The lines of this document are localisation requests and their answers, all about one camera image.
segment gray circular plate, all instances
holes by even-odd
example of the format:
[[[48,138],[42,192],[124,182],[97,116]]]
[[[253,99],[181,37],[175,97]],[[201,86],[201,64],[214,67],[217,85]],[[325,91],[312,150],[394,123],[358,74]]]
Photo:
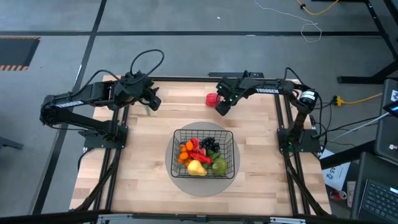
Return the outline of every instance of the gray circular plate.
[[[196,130],[222,130],[225,129],[214,123],[209,122],[196,122],[188,124],[181,129],[196,129]],[[235,164],[235,176],[232,179],[201,179],[201,178],[176,178],[172,177],[171,170],[171,158],[173,151],[173,138],[169,141],[169,145],[166,150],[165,164],[167,173],[172,179],[173,183],[181,189],[183,192],[199,197],[207,197],[216,195],[225,190],[234,181],[239,171],[240,156],[238,145],[234,141],[234,164]]]

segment white cable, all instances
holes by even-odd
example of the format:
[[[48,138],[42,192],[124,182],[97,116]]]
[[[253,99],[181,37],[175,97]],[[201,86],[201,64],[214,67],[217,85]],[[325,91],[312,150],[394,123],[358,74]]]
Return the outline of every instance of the white cable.
[[[291,14],[286,13],[286,12],[280,12],[280,11],[278,11],[278,10],[276,10],[276,9],[271,9],[271,8],[267,8],[267,7],[262,7],[256,0],[254,0],[254,2],[255,2],[258,6],[260,6],[261,9],[264,9],[264,10],[272,10],[272,11],[274,11],[274,12],[278,12],[278,13],[283,14],[283,15],[288,15],[288,16],[292,16],[292,17],[297,18],[297,19],[301,19],[301,20],[303,20],[303,21],[305,21],[305,22],[310,22],[310,23],[304,24],[303,27],[301,28],[301,35],[304,37],[304,40],[305,40],[307,43],[314,43],[314,42],[318,42],[319,40],[321,40],[321,37],[322,37],[322,30],[317,26],[318,23],[314,23],[314,22],[312,22],[312,21],[310,21],[310,20],[308,20],[308,19],[303,19],[303,18],[301,18],[301,17],[299,17],[299,16],[291,15]],[[304,34],[303,34],[303,30],[304,30],[305,26],[314,26],[315,28],[317,28],[317,29],[320,31],[318,40],[313,40],[313,41],[307,40],[307,38],[306,38],[306,37],[304,36]]]
[[[369,121],[369,122],[366,123],[366,124],[363,124],[363,125],[361,125],[361,126],[359,126],[359,127],[357,127],[357,128],[354,128],[354,129],[349,130],[349,131],[347,131],[347,132],[345,132],[345,133],[343,133],[343,134],[340,134],[339,136],[335,137],[335,138],[332,139],[331,141],[334,141],[334,140],[336,140],[336,139],[338,139],[338,138],[340,138],[340,137],[342,137],[342,136],[344,136],[344,135],[346,135],[346,134],[348,134],[348,133],[351,133],[351,132],[353,132],[353,131],[355,131],[355,130],[358,130],[359,128],[363,128],[363,127],[365,127],[366,125],[371,124],[371,123],[373,123],[373,122],[375,122],[375,121],[377,121],[377,120],[379,120],[379,119],[381,119],[381,118],[387,116],[388,114],[389,114],[389,113],[385,113],[385,114],[381,115],[380,117],[378,117],[378,118],[376,118],[376,119],[373,119],[373,120]]]

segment wire basket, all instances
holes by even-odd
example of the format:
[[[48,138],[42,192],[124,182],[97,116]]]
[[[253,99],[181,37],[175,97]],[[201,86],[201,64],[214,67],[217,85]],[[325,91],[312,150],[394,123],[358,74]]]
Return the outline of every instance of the wire basket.
[[[180,155],[180,144],[185,144],[191,138],[204,140],[207,137],[213,137],[215,142],[220,144],[220,158],[228,163],[225,175],[216,175],[213,173],[211,166],[207,168],[206,176],[193,176],[188,173],[185,165],[177,162]],[[204,178],[204,179],[232,179],[235,176],[235,158],[234,158],[234,136],[231,131],[214,131],[214,130],[189,130],[178,129],[174,132],[171,175],[181,178]]]

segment wooden table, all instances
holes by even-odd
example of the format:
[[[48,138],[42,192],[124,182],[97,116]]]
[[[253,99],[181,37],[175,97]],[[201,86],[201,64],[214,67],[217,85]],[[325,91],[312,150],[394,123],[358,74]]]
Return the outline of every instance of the wooden table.
[[[216,83],[156,82],[162,104],[158,111],[141,104],[130,107],[129,133],[121,154],[111,210],[123,213],[191,213],[212,215],[291,215],[284,159],[278,152],[279,127],[274,95],[256,94],[242,99],[226,116],[205,105]],[[285,113],[283,97],[280,97]],[[107,120],[112,111],[96,108],[94,118]],[[241,163],[234,182],[222,193],[194,197],[171,181],[165,168],[165,150],[173,132],[187,124],[207,121],[232,131]],[[330,213],[320,163],[310,153],[301,153],[305,183],[315,200]],[[70,208],[79,206],[98,181],[104,149],[87,154],[80,166]],[[104,188],[100,208],[108,192]],[[295,188],[298,209],[301,196]]]

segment gray floor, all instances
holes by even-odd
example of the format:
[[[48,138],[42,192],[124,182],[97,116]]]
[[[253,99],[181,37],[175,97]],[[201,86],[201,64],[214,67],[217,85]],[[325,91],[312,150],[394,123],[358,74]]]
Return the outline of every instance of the gray floor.
[[[312,11],[329,4],[305,2]],[[323,31],[376,30],[364,4],[339,3],[324,15],[310,16],[294,1],[259,0],[259,3],[318,22]],[[398,29],[384,3],[372,3],[391,39],[396,39]],[[99,6],[100,0],[67,3],[0,0],[0,30],[91,30]],[[253,1],[113,0],[106,5],[99,30],[298,31],[302,24],[297,19],[262,10]],[[0,151],[0,217],[30,213],[56,134],[55,130],[40,124],[39,106],[46,94],[63,93],[72,88],[87,41],[88,37],[43,37],[28,71],[0,72],[0,136],[25,144],[21,151],[9,148]],[[329,101],[333,95],[352,101],[380,93],[380,85],[339,85],[336,77],[369,76],[392,62],[387,46],[377,37],[323,37],[312,44],[302,37],[97,37],[83,83],[102,68],[124,74],[136,54],[151,48],[162,49],[166,54],[154,75],[206,76],[208,72],[247,69],[278,78],[289,66],[306,84],[320,92],[323,101]],[[145,56],[137,61],[135,69],[146,71],[157,59],[157,55]],[[332,108],[331,127],[375,116],[379,104],[378,98]],[[91,116],[93,108],[75,111]],[[329,109],[323,113],[324,123],[329,113]],[[373,126],[338,142],[361,144],[373,139],[375,132]],[[43,212],[68,210],[82,148],[83,138],[69,131]],[[330,143],[328,148],[338,152],[347,147]],[[348,215],[347,210],[333,204],[332,211],[341,217]]]

